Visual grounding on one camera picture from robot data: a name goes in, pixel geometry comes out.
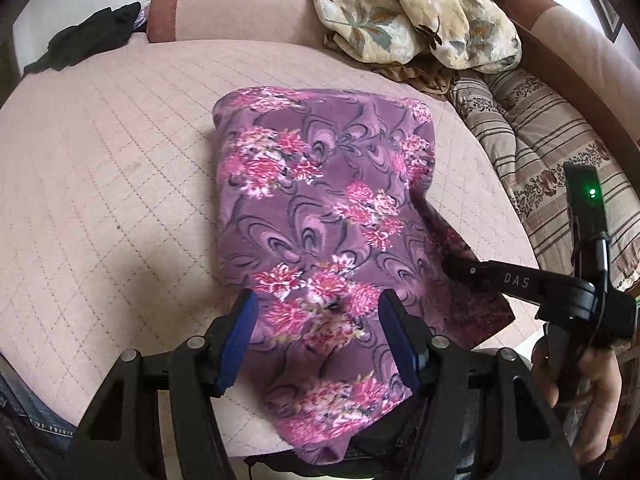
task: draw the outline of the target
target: beige leaf print blanket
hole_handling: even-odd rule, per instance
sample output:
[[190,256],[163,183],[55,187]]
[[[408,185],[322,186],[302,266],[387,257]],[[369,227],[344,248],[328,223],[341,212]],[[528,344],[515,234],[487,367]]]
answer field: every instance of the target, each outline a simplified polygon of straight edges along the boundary
[[420,54],[454,70],[498,73],[522,54],[516,29],[491,0],[315,0],[349,56],[402,66]]

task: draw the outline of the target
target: silver screw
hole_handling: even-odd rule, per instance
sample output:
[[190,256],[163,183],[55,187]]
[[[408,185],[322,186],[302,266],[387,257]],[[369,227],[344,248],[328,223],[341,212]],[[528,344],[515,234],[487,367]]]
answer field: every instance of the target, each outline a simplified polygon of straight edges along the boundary
[[431,344],[442,350],[449,346],[449,340],[443,335],[437,335],[431,340]]
[[124,362],[129,363],[133,361],[133,359],[135,359],[137,355],[138,352],[136,350],[134,350],[133,348],[127,348],[122,354],[120,354],[120,358]]
[[202,336],[195,335],[189,338],[189,340],[187,341],[187,346],[195,350],[197,348],[202,348],[204,346],[204,343],[205,341]]
[[502,357],[505,361],[515,361],[518,354],[516,354],[515,350],[511,348],[503,348],[500,350],[500,357]]

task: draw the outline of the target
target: sofa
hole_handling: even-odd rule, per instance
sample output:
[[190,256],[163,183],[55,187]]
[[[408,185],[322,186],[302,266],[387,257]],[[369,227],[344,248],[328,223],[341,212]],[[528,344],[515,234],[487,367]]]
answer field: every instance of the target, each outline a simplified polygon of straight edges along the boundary
[[[79,422],[124,349],[173,349],[234,300],[218,276],[210,140],[213,105],[237,88],[424,102],[436,131],[429,202],[480,259],[538,266],[454,106],[323,49],[324,33],[311,0],[153,0],[147,34],[27,76],[0,110],[0,352],[60,415]],[[482,346],[514,347],[539,330],[535,306],[510,304],[516,321]],[[242,373],[213,403],[229,455],[289,447]],[[161,413],[165,424],[166,397]]]

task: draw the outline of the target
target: purple floral cloth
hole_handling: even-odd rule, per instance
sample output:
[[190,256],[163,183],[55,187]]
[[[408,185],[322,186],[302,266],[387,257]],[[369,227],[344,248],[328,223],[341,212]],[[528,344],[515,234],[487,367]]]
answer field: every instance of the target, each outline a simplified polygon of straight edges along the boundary
[[444,254],[473,253],[425,200],[435,158],[423,103],[248,88],[220,99],[214,122],[223,274],[260,299],[242,366],[299,456],[338,462],[411,394],[378,321],[383,289],[466,348],[513,314],[442,271]]

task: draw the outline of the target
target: human hand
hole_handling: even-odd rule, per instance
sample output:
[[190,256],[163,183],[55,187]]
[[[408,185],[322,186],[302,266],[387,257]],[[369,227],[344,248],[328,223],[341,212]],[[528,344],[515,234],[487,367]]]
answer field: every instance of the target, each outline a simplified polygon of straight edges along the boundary
[[[531,373],[549,405],[554,407],[558,402],[558,386],[551,378],[548,355],[545,336],[534,346]],[[609,431],[620,401],[622,377],[616,355],[608,348],[587,348],[578,363],[578,369],[593,382],[593,399],[573,446],[576,462],[582,466],[596,460],[607,449]]]

